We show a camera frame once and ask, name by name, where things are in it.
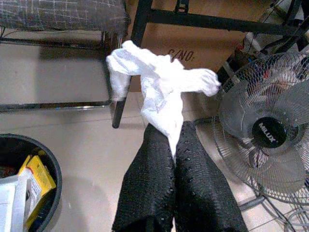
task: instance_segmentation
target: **trash bin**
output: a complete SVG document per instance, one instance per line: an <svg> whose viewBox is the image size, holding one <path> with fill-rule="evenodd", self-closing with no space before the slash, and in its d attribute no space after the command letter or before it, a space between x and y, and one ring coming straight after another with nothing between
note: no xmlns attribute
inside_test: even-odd
<svg viewBox="0 0 309 232"><path fill-rule="evenodd" d="M57 209L62 188L60 166L53 153L40 142L22 135L0 134L0 164L2 165L14 167L18 171L27 156L37 155L36 152L39 150L44 151L44 154L40 153L40 159L54 179L56 188L52 190L45 206L31 225L30 232L42 232Z"/></svg>

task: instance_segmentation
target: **crumpled white fabric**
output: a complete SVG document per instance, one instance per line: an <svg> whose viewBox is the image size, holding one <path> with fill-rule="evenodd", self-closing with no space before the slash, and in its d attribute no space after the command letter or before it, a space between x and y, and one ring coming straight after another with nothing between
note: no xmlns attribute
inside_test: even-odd
<svg viewBox="0 0 309 232"><path fill-rule="evenodd" d="M126 41L106 61L114 100L121 101L127 93L130 76L141 75L144 104L141 114L167 136L173 157L183 125L182 92L203 92L215 95L219 86L217 74L209 69L185 70L170 56L157 56Z"/></svg>

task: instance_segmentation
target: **fan motor hub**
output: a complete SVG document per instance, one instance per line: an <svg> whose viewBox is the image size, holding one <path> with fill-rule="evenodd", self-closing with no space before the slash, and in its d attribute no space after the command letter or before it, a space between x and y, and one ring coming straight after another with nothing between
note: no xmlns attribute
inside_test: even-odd
<svg viewBox="0 0 309 232"><path fill-rule="evenodd" d="M286 129L277 119L263 117L254 123L252 135L257 145L267 148L277 148L286 140Z"/></svg>

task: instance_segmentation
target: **floor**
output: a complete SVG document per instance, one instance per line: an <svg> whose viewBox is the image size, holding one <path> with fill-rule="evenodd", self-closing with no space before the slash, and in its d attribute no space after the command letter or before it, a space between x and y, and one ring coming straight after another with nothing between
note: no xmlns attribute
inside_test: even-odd
<svg viewBox="0 0 309 232"><path fill-rule="evenodd" d="M2 44L0 52L6 55L0 62L1 103L99 101L107 97L101 87L103 79L98 78L104 70L97 60L84 58L87 54L71 54L69 60L64 57L51 62L49 56L55 53L38 47ZM141 94L130 93L117 130L112 128L114 105L92 111L0 114L0 133L22 134L40 141L60 164L62 196L46 231L111 230L122 178L142 143L147 125L140 116L141 107ZM214 115L216 109L215 98L183 94L185 120ZM210 125L198 126L197 132L206 151L225 174L237 202L254 197L252 190L223 163ZM290 215L289 204L275 200L273 203L286 216ZM283 224L261 205L242 215L250 231L283 231Z"/></svg>

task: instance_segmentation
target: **fan grill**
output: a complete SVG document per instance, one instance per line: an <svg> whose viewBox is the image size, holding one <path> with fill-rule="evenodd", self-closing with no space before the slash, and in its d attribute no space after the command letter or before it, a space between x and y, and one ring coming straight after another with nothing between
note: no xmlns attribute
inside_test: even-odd
<svg viewBox="0 0 309 232"><path fill-rule="evenodd" d="M258 59L223 85L221 121L213 122L219 153L231 171L254 190L287 203L309 204L308 79L306 54ZM286 140L279 147L262 147L252 135L264 117L284 125Z"/></svg>

